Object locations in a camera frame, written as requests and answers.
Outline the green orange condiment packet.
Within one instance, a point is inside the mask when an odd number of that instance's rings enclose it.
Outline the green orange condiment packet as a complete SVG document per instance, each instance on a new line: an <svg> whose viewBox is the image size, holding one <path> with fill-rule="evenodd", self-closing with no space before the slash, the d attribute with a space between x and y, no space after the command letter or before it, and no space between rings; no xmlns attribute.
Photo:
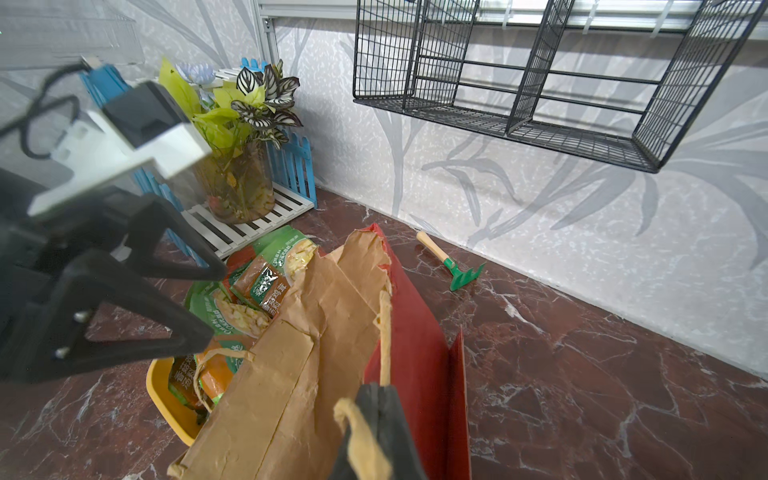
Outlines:
<svg viewBox="0 0 768 480"><path fill-rule="evenodd" d="M206 405L213 408L242 363L241 357L221 350L244 351L254 343L253 338L244 335L218 335L203 352L175 357L168 375L168 390L187 409L203 412Z"/></svg>

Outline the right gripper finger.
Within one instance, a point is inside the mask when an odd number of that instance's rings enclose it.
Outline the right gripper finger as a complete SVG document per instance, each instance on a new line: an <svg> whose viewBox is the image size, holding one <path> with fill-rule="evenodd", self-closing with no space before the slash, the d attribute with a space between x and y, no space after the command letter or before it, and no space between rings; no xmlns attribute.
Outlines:
<svg viewBox="0 0 768 480"><path fill-rule="evenodd" d="M333 409L343 440L331 479L425 479L396 389L364 384Z"/></svg>

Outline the red paper bag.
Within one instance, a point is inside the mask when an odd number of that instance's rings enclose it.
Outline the red paper bag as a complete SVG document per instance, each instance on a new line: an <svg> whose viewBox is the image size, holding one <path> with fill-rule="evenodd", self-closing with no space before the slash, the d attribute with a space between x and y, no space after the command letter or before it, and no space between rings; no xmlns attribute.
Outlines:
<svg viewBox="0 0 768 480"><path fill-rule="evenodd" d="M464 340L447 342L377 225L309 262L169 476L327 478L334 405L383 363L426 476L470 478Z"/></svg>

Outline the large green condiment packet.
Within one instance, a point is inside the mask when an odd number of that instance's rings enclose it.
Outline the large green condiment packet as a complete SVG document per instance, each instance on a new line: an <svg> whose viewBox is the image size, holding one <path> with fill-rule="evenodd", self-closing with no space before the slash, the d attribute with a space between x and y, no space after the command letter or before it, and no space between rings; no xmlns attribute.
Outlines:
<svg viewBox="0 0 768 480"><path fill-rule="evenodd" d="M220 288L230 300L274 318L317 249L301 231L291 226L280 227L227 259L228 276Z"/></svg>

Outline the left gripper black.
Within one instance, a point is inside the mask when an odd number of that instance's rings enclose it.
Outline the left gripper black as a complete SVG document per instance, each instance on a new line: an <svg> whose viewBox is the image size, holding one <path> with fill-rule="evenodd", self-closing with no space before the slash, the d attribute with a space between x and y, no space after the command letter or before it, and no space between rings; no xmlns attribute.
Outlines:
<svg viewBox="0 0 768 480"><path fill-rule="evenodd" d="M172 204L118 187L33 218L41 185L1 174L1 380L38 383L198 353L213 331L143 277L221 280L227 273ZM203 262L155 255L167 231ZM126 265L112 252L127 236Z"/></svg>

